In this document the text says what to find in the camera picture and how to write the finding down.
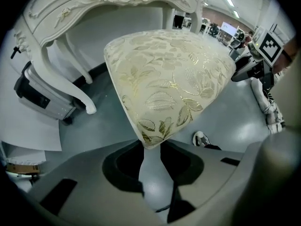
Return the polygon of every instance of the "cardboard box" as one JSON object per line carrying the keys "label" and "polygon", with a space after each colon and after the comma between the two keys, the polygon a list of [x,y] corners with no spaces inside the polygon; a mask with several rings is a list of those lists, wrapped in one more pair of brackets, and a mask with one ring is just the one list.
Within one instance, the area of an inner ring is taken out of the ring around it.
{"label": "cardboard box", "polygon": [[27,173],[40,173],[39,166],[32,165],[16,165],[12,163],[7,164],[7,170],[9,172],[18,173],[18,174],[27,174]]}

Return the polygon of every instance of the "suitcase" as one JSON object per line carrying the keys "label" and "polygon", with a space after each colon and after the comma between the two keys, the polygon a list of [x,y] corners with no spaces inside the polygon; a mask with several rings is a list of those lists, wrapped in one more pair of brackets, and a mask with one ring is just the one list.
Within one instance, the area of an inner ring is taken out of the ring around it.
{"label": "suitcase", "polygon": [[71,124],[70,115],[75,110],[73,97],[45,83],[28,62],[17,80],[14,90],[25,106],[49,117]]}

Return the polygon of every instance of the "black and white shoe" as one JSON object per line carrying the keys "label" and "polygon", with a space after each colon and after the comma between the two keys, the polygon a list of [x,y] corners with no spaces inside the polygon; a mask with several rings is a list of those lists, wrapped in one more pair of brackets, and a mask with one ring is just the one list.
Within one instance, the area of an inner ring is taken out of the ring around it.
{"label": "black and white shoe", "polygon": [[192,143],[195,146],[202,146],[202,147],[211,144],[208,137],[202,131],[198,131],[193,135]]}

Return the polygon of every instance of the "black baseboard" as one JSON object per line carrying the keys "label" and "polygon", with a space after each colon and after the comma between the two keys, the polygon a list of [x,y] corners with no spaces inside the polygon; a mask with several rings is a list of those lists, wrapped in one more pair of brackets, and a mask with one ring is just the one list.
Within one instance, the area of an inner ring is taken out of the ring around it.
{"label": "black baseboard", "polygon": [[[93,68],[92,70],[89,71],[89,74],[91,76],[91,78],[94,80],[98,75],[104,73],[108,71],[107,65],[106,63],[102,63],[98,66],[96,66],[95,68]],[[77,87],[82,87],[83,85],[86,84],[86,80],[85,77],[82,75],[80,76],[78,79],[76,79],[73,84]]]}

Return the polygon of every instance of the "floral patterned cushion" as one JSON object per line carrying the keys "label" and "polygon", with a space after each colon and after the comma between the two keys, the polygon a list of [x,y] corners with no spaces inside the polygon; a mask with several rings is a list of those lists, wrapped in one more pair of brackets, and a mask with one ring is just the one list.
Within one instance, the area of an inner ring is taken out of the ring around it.
{"label": "floral patterned cushion", "polygon": [[218,41],[181,30],[120,37],[105,47],[104,56],[123,108],[146,148],[193,121],[235,71]]}

